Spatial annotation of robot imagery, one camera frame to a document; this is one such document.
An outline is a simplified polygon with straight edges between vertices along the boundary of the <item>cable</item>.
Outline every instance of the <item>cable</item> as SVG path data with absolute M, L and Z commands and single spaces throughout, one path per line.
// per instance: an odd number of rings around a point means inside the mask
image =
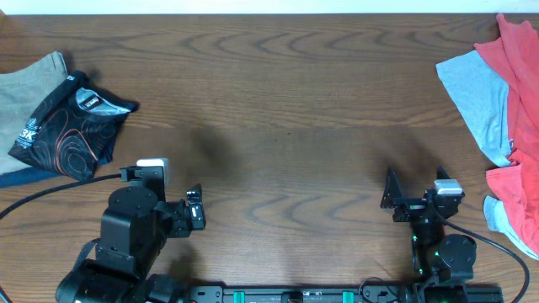
M 0 220 L 3 217 L 5 217 L 6 215 L 8 215 L 10 212 L 12 212 L 15 209 L 17 209 L 18 207 L 20 207 L 21 205 L 24 205 L 24 204 L 30 202 L 31 200 L 37 199 L 37 198 L 42 197 L 42 196 L 44 196 L 46 194 L 52 194 L 52 193 L 55 193 L 55 192 L 63 190 L 63 189 L 71 189 L 71 188 L 81 186 L 81 185 L 91 184 L 91 183 L 98 182 L 98 181 L 108 180 L 108 179 L 112 179 L 112 178 L 120 178 L 120 177 L 121 177 L 121 174 L 115 173 L 115 174 L 106 175 L 106 176 L 102 176 L 102 177 L 90 178 L 90 179 L 86 179 L 86 180 L 83 180 L 83 181 L 64 184 L 64 185 L 61 185 L 61 186 L 56 186 L 55 188 L 52 188 L 52 189 L 46 189 L 46 190 L 40 191 L 39 193 L 32 194 L 31 196 L 28 196 L 28 197 L 20 200 L 19 202 L 13 203 L 7 209 L 3 210 L 0 213 Z
M 372 303 L 372 301 L 370 301 L 369 299 L 365 298 L 365 296 L 363 295 L 363 284 L 364 284 L 366 281 L 370 280 L 370 279 L 377 279 L 378 281 L 384 282 L 383 279 L 380 279 L 380 278 L 378 278 L 378 277 L 369 277 L 369 278 L 367 278 L 367 279 L 364 279 L 363 282 L 361 282 L 361 284 L 360 284 L 360 295 L 363 297 L 363 300 L 365 300 L 367 303 Z M 394 292 L 391 288 L 389 288 L 388 285 L 386 285 L 386 288 L 387 288 L 387 291 L 389 291 L 392 295 L 395 296 L 395 298 L 397 298 L 396 302 L 399 302 L 400 300 L 398 299 L 398 295 L 395 294 L 395 292 Z
M 518 301 L 520 301 L 520 299 L 522 299 L 522 297 L 524 296 L 524 294 L 526 293 L 526 290 L 528 289 L 528 285 L 530 284 L 530 270 L 528 269 L 526 263 L 524 262 L 524 260 L 522 260 L 519 256 L 517 256 L 514 252 L 511 252 L 508 248 L 486 238 L 486 237 L 483 237 L 481 235 L 478 235 L 477 233 L 473 232 L 473 231 L 469 231 L 465 228 L 462 228 L 460 226 L 457 226 L 451 222 L 449 222 L 448 220 L 446 220 L 443 215 L 441 215 L 438 210 L 435 208 L 434 204 L 430 204 L 430 207 L 432 208 L 432 210 L 435 212 L 436 216 L 438 217 L 438 219 L 440 219 L 440 221 L 442 221 L 442 223 L 444 223 L 445 225 L 457 230 L 457 231 L 460 231 L 462 233 L 465 233 L 471 237 L 474 237 L 478 240 L 481 240 L 485 243 L 488 243 L 496 248 L 498 248 L 499 250 L 501 250 L 502 252 L 504 253 L 507 253 L 508 255 L 510 255 L 513 259 L 515 259 L 519 264 L 520 266 L 522 267 L 522 269 L 524 269 L 524 284 L 522 285 L 522 288 L 520 289 L 520 292 L 519 294 L 513 299 L 513 303 L 516 303 Z

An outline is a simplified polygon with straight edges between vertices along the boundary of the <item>wooden table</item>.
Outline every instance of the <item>wooden table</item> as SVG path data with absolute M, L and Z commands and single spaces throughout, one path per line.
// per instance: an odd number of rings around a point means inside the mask
M 539 16 L 509 16 L 539 25 Z M 70 70 L 140 102 L 97 175 L 167 157 L 169 200 L 202 183 L 207 228 L 171 240 L 153 273 L 236 284 L 359 284 L 411 277 L 410 230 L 379 208 L 387 167 L 410 195 L 444 165 L 467 197 L 451 220 L 488 230 L 479 151 L 435 63 L 499 35 L 489 15 L 34 16 L 4 18 L 0 72 L 62 51 Z M 0 190 L 0 209 L 71 182 Z M 0 284 L 51 302 L 81 246 L 99 235 L 105 181 L 51 194 L 0 222 Z M 539 279 L 538 263 L 519 252 Z M 476 283 L 507 301 L 518 263 L 478 244 Z M 539 301 L 531 284 L 524 299 Z

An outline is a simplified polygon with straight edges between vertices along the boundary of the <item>white wall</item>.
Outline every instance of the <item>white wall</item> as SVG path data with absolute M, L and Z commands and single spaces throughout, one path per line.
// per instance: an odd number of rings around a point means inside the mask
M 538 13 L 539 0 L 0 0 L 6 14 Z

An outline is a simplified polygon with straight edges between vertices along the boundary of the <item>dark blue fabric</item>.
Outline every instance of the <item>dark blue fabric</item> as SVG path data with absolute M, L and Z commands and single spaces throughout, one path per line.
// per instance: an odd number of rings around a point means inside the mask
M 116 135 L 110 140 L 107 148 L 101 153 L 101 157 L 98 160 L 98 166 L 108 164 L 112 162 L 112 152 L 115 149 Z M 5 173 L 0 175 L 0 189 L 10 186 L 19 186 L 30 183 L 36 183 L 39 181 L 47 180 L 61 176 L 58 173 L 49 172 L 36 167 L 27 167 L 16 172 Z

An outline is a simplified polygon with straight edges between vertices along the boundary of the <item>light blue cloth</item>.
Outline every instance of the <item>light blue cloth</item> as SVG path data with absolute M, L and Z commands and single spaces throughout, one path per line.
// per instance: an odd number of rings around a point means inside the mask
M 436 70 L 479 149 L 497 166 L 509 166 L 507 82 L 476 50 L 438 63 Z
M 493 197 L 487 196 L 483 203 L 483 213 L 487 219 L 489 230 L 501 232 L 506 235 L 512 242 L 528 257 L 539 260 L 539 257 L 534 253 L 516 234 L 515 230 L 509 223 L 507 213 L 505 212 L 504 203 Z

